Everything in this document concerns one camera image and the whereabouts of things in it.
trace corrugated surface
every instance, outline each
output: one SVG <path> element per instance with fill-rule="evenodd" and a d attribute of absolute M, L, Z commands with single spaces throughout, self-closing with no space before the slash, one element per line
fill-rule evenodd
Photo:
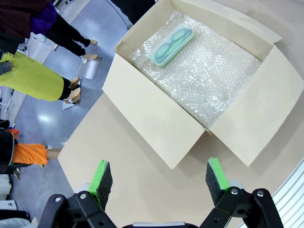
<path fill-rule="evenodd" d="M 304 227 L 304 159 L 276 191 L 273 200 L 285 228 Z"/>

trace gray floor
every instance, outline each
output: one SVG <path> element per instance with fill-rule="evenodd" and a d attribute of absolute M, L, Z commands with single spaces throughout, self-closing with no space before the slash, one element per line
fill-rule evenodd
<path fill-rule="evenodd" d="M 105 0 L 91 0 L 72 25 L 85 37 L 98 40 L 98 45 L 87 48 L 87 53 L 97 53 L 102 57 L 101 65 L 93 80 L 82 81 L 81 103 L 70 109 L 63 111 L 62 101 L 47 102 L 26 96 L 15 121 L 16 128 L 21 130 L 20 142 L 63 147 L 102 94 L 114 57 L 113 48 L 127 32 L 124 22 Z M 79 57 L 62 47 L 53 51 L 45 61 L 47 67 L 68 79 L 76 75 L 80 63 Z M 26 210 L 32 218 L 40 218 L 52 194 L 67 197 L 73 194 L 58 160 L 50 161 L 42 170 L 37 165 L 21 168 L 21 179 L 11 179 L 10 197 L 16 201 L 18 209 Z"/>

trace bubble wrap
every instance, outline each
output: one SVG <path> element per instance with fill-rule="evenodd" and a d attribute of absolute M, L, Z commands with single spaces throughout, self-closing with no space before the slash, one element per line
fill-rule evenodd
<path fill-rule="evenodd" d="M 150 51 L 181 23 L 195 37 L 170 62 L 157 67 Z M 175 11 L 132 56 L 134 66 L 209 129 L 261 64 L 255 56 L 204 24 Z"/>

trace bolt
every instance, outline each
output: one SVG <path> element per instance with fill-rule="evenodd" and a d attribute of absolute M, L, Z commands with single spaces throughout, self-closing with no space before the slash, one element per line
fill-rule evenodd
<path fill-rule="evenodd" d="M 237 195 L 237 194 L 238 194 L 238 190 L 237 190 L 237 189 L 232 189 L 232 190 L 231 190 L 231 193 L 232 193 L 233 195 Z"/>
<path fill-rule="evenodd" d="M 264 192 L 263 191 L 257 191 L 257 196 L 263 197 L 264 196 Z"/>
<path fill-rule="evenodd" d="M 80 199 L 84 200 L 86 198 L 86 195 L 85 194 L 81 194 L 80 195 Z"/>

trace open box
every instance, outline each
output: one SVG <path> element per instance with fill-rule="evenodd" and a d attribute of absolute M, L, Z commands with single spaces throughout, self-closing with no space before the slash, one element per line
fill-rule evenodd
<path fill-rule="evenodd" d="M 281 37 L 252 18 L 210 0 L 160 0 L 116 46 L 103 90 L 173 169 L 206 130 L 133 67 L 130 56 L 174 10 L 207 25 L 263 61 L 209 129 L 249 166 L 282 125 L 304 87 L 302 78 L 274 45 Z"/>

